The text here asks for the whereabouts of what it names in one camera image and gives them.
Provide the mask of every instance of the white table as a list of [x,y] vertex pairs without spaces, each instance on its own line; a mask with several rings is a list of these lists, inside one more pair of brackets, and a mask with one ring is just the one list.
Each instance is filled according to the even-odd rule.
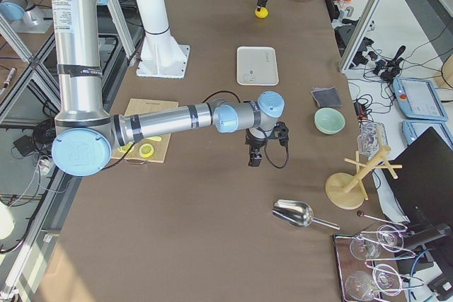
[[[351,17],[348,18],[357,20],[363,12],[366,3],[367,0],[352,0],[351,2],[342,2],[338,5],[340,8],[352,6],[354,8],[354,11]],[[372,20],[374,21],[375,28],[373,31],[367,32],[365,36],[374,41],[374,44],[372,45],[373,48],[378,52],[381,50],[382,52],[380,53],[384,57],[388,57],[390,59],[393,58],[396,54],[396,51],[401,45],[406,46],[406,51],[403,53],[402,57],[408,58],[408,60],[413,63],[422,64],[427,60],[437,56],[434,47],[430,43],[428,43],[418,48],[409,58],[415,48],[428,42],[429,39],[428,37],[426,37],[423,29],[421,28],[420,24],[418,23],[405,0],[382,0]],[[404,64],[402,65],[404,69],[411,64],[404,62]],[[440,67],[442,66],[442,61],[440,60],[440,58],[434,58],[432,61],[428,62],[425,65],[432,69],[440,69]],[[351,97],[353,100],[356,99],[357,94],[359,93],[357,86],[359,86],[359,96],[368,93],[373,97],[374,102],[388,105],[390,103],[390,100],[383,99],[381,97],[381,84],[377,82],[367,83],[363,81],[363,69],[373,69],[374,67],[374,62],[370,62],[366,66],[361,65],[361,69],[349,69],[345,72],[345,75],[347,76],[351,84]],[[401,76],[405,78],[411,77],[423,79],[436,76],[438,74],[439,73],[436,71],[429,70],[421,66],[415,66],[407,70],[403,70]],[[376,81],[379,80],[379,77],[375,76],[372,72],[367,73],[366,76]],[[445,91],[442,89],[439,89],[437,91],[441,99],[450,99],[452,97],[451,91]],[[394,102],[394,105],[390,108],[390,110],[378,104],[373,105],[372,109],[376,112],[388,111],[386,114],[372,114],[372,118],[375,122],[381,122],[385,125],[387,140],[391,147],[389,159],[395,159],[407,147],[406,139],[401,128],[401,123],[405,119],[405,117],[399,109],[398,103],[396,101]],[[446,104],[445,109],[449,117],[453,117],[453,105]],[[449,120],[447,122],[447,126],[451,131],[453,131],[453,120]],[[402,216],[401,212],[399,212],[398,208],[396,207],[393,193],[390,190],[385,177],[380,170],[377,171],[377,174],[381,181],[381,186],[378,189],[378,193],[382,211],[393,221],[402,221],[403,219],[405,219],[405,216]],[[441,271],[439,270],[439,267],[435,265],[433,268],[418,271],[416,276],[424,279],[426,282],[429,282],[436,276],[438,276],[440,272]],[[427,286],[420,289],[414,289],[413,292],[417,298],[416,301],[424,301],[432,295],[432,292]]]

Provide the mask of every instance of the floor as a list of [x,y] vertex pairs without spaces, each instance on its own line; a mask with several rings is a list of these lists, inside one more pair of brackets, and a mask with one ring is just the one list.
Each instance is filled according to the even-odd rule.
[[450,50],[453,48],[452,17],[438,0],[406,0],[406,2],[429,40],[433,40],[431,44],[439,54],[440,59],[443,62],[447,60],[453,53]]

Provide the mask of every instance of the mint green bowl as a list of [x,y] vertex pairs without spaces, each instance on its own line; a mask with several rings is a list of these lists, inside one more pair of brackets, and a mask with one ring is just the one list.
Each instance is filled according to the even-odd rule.
[[343,115],[332,108],[322,108],[314,114],[314,124],[323,134],[336,134],[345,127]]

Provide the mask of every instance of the computer monitor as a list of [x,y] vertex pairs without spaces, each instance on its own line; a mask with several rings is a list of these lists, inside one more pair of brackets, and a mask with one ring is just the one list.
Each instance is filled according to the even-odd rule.
[[[398,179],[386,173],[395,198],[411,225],[422,230],[442,223],[453,228],[453,151],[430,127],[392,163]],[[426,243],[449,282],[453,282],[453,236]]]

